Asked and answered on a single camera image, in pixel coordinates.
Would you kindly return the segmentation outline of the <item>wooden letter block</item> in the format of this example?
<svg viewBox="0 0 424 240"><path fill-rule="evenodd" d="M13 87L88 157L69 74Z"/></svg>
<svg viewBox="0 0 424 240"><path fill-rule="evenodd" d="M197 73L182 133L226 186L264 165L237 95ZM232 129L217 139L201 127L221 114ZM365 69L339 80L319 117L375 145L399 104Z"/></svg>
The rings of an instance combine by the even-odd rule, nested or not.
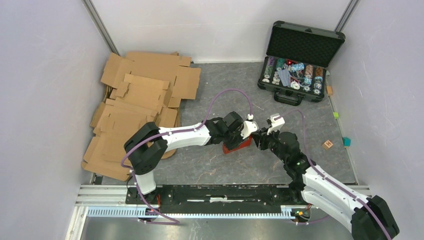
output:
<svg viewBox="0 0 424 240"><path fill-rule="evenodd" d="M325 150L329 150L334 144L330 140L326 140L321 146Z"/></svg>

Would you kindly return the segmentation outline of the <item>stack of flat brown cardboard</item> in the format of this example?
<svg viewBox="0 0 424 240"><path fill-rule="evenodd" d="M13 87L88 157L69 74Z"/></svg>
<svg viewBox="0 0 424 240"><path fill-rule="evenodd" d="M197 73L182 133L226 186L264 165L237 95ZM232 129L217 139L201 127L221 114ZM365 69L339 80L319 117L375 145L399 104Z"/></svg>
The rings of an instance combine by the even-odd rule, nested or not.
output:
<svg viewBox="0 0 424 240"><path fill-rule="evenodd" d="M177 52L130 51L124 57L111 53L100 79L105 96L92 117L94 136L81 167L126 181L130 172L121 166L130 163L124 160L125 142L148 122L178 127L181 101L196 98L201 69L191 67L191 61Z"/></svg>

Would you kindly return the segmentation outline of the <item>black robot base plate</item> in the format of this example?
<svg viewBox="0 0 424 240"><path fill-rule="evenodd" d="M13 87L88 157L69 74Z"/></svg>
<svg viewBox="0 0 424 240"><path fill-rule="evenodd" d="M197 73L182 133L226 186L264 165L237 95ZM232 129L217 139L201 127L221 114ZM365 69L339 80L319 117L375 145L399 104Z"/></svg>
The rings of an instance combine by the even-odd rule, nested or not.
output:
<svg viewBox="0 0 424 240"><path fill-rule="evenodd" d="M277 214L282 206L310 209L288 185L164 184L144 196L163 214Z"/></svg>

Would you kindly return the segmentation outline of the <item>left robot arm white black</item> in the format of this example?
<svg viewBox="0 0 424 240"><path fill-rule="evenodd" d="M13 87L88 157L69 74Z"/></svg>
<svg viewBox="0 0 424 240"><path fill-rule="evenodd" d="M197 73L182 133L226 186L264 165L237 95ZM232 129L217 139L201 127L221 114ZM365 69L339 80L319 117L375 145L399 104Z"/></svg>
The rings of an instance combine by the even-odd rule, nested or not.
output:
<svg viewBox="0 0 424 240"><path fill-rule="evenodd" d="M190 126L159 127L147 122L123 145L125 160L134 177L138 197L145 204L157 198L154 169L165 153L190 147L223 144L228 150L239 148L248 140L256 125L232 111L225 117L206 119Z"/></svg>

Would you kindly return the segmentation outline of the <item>black poker chip case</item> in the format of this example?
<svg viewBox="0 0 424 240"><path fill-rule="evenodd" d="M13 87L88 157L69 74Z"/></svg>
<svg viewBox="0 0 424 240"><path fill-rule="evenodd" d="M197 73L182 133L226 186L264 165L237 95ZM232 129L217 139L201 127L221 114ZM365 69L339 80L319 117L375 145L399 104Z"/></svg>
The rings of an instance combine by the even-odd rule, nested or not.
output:
<svg viewBox="0 0 424 240"><path fill-rule="evenodd" d="M327 67L345 40L339 31L274 22L257 86L279 103L321 102Z"/></svg>

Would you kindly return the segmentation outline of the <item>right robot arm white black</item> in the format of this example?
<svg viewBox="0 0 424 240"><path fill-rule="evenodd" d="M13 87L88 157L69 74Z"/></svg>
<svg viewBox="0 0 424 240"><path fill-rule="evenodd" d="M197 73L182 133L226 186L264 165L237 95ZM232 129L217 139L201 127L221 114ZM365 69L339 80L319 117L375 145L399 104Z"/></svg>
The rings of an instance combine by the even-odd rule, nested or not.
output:
<svg viewBox="0 0 424 240"><path fill-rule="evenodd" d="M270 150L291 177L289 199L314 205L342 224L355 240L392 240L400 229L380 196L368 197L326 173L300 149L296 134L263 128L252 138L260 150Z"/></svg>

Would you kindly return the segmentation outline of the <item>teal cube block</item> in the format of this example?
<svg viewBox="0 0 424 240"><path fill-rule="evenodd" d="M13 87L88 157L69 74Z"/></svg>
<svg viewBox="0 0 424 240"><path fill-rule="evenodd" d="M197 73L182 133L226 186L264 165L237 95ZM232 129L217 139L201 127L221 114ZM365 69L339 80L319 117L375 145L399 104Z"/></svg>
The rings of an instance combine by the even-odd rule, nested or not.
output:
<svg viewBox="0 0 424 240"><path fill-rule="evenodd" d="M342 142L345 148L351 146L351 139L349 137L346 137L346 136L342 137Z"/></svg>

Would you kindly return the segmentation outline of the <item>small brown wooden block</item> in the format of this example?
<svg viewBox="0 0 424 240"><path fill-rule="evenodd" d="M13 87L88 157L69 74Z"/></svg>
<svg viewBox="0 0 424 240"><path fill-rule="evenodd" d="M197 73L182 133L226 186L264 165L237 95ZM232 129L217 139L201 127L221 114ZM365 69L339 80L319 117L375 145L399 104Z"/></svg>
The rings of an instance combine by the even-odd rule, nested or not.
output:
<svg viewBox="0 0 424 240"><path fill-rule="evenodd" d="M326 86L326 92L328 96L333 94L333 88L331 86Z"/></svg>

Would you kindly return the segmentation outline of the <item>red paper box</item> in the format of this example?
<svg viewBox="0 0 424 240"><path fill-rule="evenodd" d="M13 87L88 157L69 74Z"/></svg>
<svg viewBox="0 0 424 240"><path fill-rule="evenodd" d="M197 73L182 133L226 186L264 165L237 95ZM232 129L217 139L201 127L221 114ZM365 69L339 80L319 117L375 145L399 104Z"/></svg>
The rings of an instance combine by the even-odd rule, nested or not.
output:
<svg viewBox="0 0 424 240"><path fill-rule="evenodd" d="M251 145L252 143L252 136L249 136L248 138L244 139L237 147L228 148L225 144L222 145L222 152L226 155L232 152L235 152L237 150L246 148Z"/></svg>

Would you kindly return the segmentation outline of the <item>aluminium frame rail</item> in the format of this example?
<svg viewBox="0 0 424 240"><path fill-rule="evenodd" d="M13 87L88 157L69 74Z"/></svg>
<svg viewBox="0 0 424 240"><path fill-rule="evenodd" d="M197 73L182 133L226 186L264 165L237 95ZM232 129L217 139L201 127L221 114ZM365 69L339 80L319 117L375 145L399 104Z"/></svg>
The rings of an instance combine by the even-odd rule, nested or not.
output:
<svg viewBox="0 0 424 240"><path fill-rule="evenodd" d="M135 186L82 185L66 238L82 235L87 217L133 218L155 223L165 218L175 225L179 218L295 219L310 208L337 220L356 240L389 240L399 232L386 202L364 194L358 185L331 183L316 178L294 184L185 184L158 185L146 195Z"/></svg>

